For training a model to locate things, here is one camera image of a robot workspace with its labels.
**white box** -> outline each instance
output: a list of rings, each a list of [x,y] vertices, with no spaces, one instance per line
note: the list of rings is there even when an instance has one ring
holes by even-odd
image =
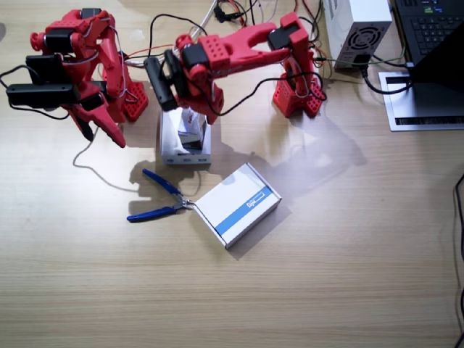
[[[344,61],[335,68],[371,57],[392,23],[388,0],[324,0],[324,9],[331,56]]]
[[[194,209],[228,249],[280,201],[278,193],[246,163],[199,199]]]
[[[206,125],[203,148],[184,149],[178,136],[182,108],[162,112],[160,117],[159,145],[161,158],[166,165],[198,165],[211,163],[211,126]]]

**laptop keyboard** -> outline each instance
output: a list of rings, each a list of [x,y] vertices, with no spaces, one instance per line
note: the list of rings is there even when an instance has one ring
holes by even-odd
[[[462,17],[417,17],[411,19],[422,55],[427,55],[463,22]]]

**wooden table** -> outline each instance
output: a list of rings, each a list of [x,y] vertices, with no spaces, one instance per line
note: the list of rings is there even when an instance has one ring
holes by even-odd
[[[261,2],[268,19],[274,2]],[[30,33],[95,6],[4,1],[0,71],[33,54]],[[210,1],[99,6],[132,52],[148,46],[156,14],[200,22]],[[293,6],[280,1],[273,21]],[[160,19],[154,28],[154,43],[169,44],[189,26]],[[221,35],[235,29],[207,25]],[[392,27],[378,55],[400,52]],[[393,68],[373,68],[376,83],[378,69]],[[280,71],[220,81],[226,107]],[[130,73],[149,87],[143,70]],[[5,78],[27,80],[25,71]],[[78,159],[86,168],[72,165],[88,142],[71,119],[15,112],[0,94],[0,347],[452,347],[460,333],[452,187],[464,171],[463,133],[391,133],[383,99],[356,74],[327,82],[314,120],[285,119],[271,104],[274,86],[214,124],[209,168],[160,162],[153,93],[141,119],[124,125],[128,146],[101,132]],[[283,201],[230,252],[192,212],[125,220],[172,201],[142,178],[144,167],[198,199],[245,162]]]

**black laptop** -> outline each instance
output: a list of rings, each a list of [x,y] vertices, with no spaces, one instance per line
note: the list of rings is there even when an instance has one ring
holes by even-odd
[[[416,82],[464,84],[464,0],[395,0]]]

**blue-handled pliers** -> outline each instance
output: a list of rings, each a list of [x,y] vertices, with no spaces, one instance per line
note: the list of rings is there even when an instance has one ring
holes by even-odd
[[[179,209],[193,209],[192,205],[194,203],[189,199],[185,199],[182,193],[176,187],[168,183],[165,179],[161,178],[159,175],[156,175],[148,169],[143,169],[142,172],[149,178],[155,180],[159,185],[166,189],[167,192],[172,194],[174,198],[177,199],[178,203],[172,207],[164,207],[161,209],[152,210],[151,212],[142,212],[141,214],[130,215],[128,216],[128,221],[130,223],[140,223],[142,221],[175,214]]]

